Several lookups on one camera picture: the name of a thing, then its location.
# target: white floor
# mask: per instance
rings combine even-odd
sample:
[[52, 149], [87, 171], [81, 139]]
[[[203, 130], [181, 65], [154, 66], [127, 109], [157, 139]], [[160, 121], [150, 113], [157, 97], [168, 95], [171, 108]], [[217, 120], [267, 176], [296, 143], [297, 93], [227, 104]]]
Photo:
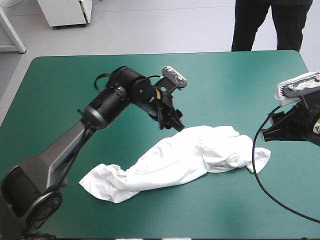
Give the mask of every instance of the white floor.
[[[37, 0], [24, 0], [4, 9], [27, 51], [0, 53], [0, 124], [32, 59], [230, 51], [234, 5], [235, 0], [93, 0], [87, 27], [59, 30], [48, 26]], [[320, 0], [314, 0], [300, 52], [310, 71], [320, 71], [319, 13]], [[268, 14], [253, 50], [274, 50], [276, 44], [276, 32]]]

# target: green table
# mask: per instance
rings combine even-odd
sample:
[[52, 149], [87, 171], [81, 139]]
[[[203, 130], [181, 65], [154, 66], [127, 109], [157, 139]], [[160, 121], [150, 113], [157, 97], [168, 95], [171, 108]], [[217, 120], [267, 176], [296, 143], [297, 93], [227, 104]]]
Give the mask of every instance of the green table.
[[[174, 93], [187, 127], [231, 125], [254, 136], [277, 106], [277, 83], [307, 72], [295, 51], [151, 55], [53, 56], [33, 60], [0, 127], [2, 178], [21, 159], [37, 155], [73, 126], [97, 93], [97, 75], [129, 66], [145, 76], [171, 65], [188, 79]], [[314, 238], [320, 225], [275, 204], [246, 168], [208, 173], [185, 185], [139, 193], [114, 204], [89, 195], [78, 181], [100, 163], [130, 167], [175, 130], [131, 105], [86, 144], [68, 176], [64, 202], [41, 228], [64, 238]], [[289, 206], [320, 218], [320, 148], [308, 142], [258, 141], [272, 150], [261, 172], [266, 188]]]

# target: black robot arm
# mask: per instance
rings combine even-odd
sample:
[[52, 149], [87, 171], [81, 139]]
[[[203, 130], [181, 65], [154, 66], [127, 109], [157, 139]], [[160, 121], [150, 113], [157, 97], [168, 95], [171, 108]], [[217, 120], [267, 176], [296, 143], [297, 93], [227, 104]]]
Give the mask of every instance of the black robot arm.
[[284, 106], [297, 102], [288, 112], [273, 113], [272, 124], [262, 129], [268, 141], [309, 141], [320, 146], [320, 72], [307, 73], [277, 86], [276, 98]]
[[63, 200], [60, 188], [66, 187], [66, 176], [80, 149], [130, 103], [158, 121], [160, 129], [185, 127], [171, 94], [186, 87], [187, 81], [170, 66], [162, 69], [162, 75], [152, 85], [148, 77], [123, 66], [98, 77], [109, 76], [109, 81], [81, 112], [81, 120], [40, 155], [23, 159], [0, 183], [0, 233], [5, 240], [30, 238], [58, 210]]

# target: white cloth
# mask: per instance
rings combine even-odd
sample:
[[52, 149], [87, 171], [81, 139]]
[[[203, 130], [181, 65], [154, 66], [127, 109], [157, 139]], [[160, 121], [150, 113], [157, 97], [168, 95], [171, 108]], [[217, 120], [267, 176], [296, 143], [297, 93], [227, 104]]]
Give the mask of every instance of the white cloth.
[[[101, 200], [121, 203], [140, 191], [181, 185], [209, 173], [222, 173], [246, 166], [251, 172], [252, 140], [231, 126], [195, 126], [159, 141], [135, 165], [100, 164], [79, 183]], [[257, 172], [271, 152], [255, 148]]]

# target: person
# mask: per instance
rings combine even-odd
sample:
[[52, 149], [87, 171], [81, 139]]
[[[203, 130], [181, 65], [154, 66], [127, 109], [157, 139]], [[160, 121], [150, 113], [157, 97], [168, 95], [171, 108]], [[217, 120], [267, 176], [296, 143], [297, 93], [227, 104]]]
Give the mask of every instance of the person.
[[258, 28], [271, 6], [277, 50], [300, 51], [307, 13], [313, 0], [236, 0], [231, 51], [251, 51]]

